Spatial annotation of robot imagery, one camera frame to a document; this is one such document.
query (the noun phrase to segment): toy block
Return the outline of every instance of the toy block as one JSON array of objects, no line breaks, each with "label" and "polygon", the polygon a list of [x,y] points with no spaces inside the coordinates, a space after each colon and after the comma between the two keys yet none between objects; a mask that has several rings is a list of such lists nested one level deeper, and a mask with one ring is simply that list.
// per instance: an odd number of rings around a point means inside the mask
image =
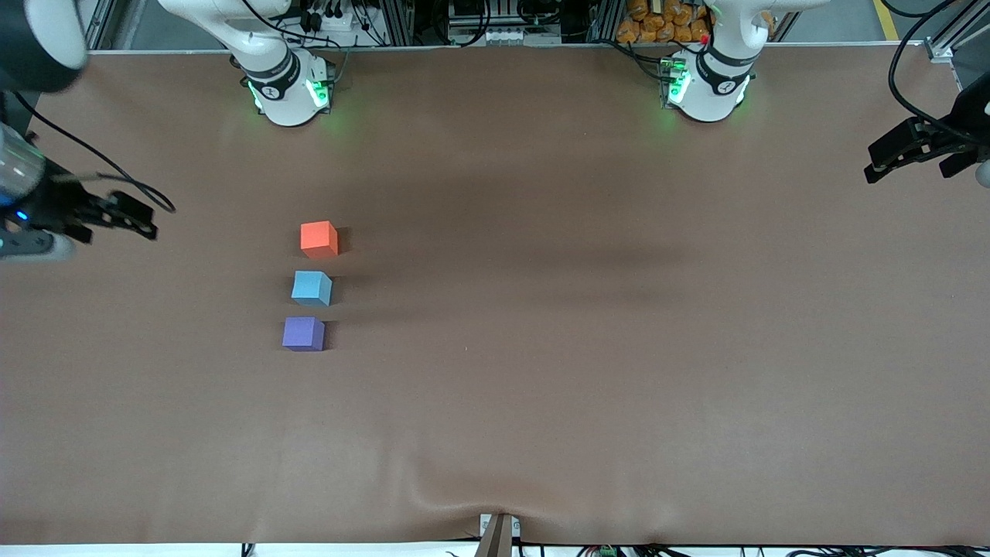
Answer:
[{"label": "toy block", "polygon": [[292,299],[299,305],[326,307],[334,282],[321,271],[297,271],[292,283]]},{"label": "toy block", "polygon": [[320,352],[326,325],[316,317],[289,317],[285,319],[282,346],[293,352]]},{"label": "toy block", "polygon": [[330,258],[337,255],[337,229],[329,220],[307,222],[299,229],[299,247],[310,259]]}]

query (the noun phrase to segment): brown table surface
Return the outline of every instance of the brown table surface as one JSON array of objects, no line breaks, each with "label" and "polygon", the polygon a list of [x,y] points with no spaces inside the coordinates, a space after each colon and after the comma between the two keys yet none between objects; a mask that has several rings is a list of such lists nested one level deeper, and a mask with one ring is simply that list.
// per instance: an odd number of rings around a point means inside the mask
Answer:
[{"label": "brown table surface", "polygon": [[[2,539],[443,539],[502,509],[541,542],[990,542],[990,197],[864,183],[907,116],[891,53],[767,50],[716,125],[611,50],[354,54],[297,129],[226,56],[95,56],[40,109],[179,212],[0,269]],[[903,81],[956,93],[920,49]],[[327,218],[349,252],[305,259]],[[291,301],[299,269],[332,307]],[[280,347],[300,314],[332,350]]]}]

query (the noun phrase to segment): yellow stripe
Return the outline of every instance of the yellow stripe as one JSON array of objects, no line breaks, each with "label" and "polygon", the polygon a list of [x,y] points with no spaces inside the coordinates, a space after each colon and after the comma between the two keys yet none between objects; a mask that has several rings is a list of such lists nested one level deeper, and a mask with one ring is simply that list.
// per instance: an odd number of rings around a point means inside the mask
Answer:
[{"label": "yellow stripe", "polygon": [[883,28],[883,38],[887,41],[900,41],[897,28],[894,27],[894,18],[890,17],[890,10],[880,3],[880,0],[873,0],[873,8],[876,9],[876,17],[879,18],[880,27]]}]

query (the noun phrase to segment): light blue cube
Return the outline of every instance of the light blue cube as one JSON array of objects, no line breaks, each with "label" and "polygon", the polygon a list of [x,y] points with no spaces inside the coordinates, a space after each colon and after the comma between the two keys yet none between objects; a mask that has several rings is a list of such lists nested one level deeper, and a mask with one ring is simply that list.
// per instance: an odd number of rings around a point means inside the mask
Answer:
[{"label": "light blue cube", "polygon": [[292,284],[292,299],[299,305],[327,307],[334,282],[320,271],[297,271]]}]

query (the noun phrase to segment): orange-red block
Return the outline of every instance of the orange-red block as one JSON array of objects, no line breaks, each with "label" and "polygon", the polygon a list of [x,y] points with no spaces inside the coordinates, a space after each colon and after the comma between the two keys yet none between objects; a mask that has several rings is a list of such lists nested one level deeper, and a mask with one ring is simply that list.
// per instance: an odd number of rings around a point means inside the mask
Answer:
[{"label": "orange-red block", "polygon": [[337,255],[337,229],[329,220],[307,222],[299,230],[299,247],[310,259],[331,258]]}]

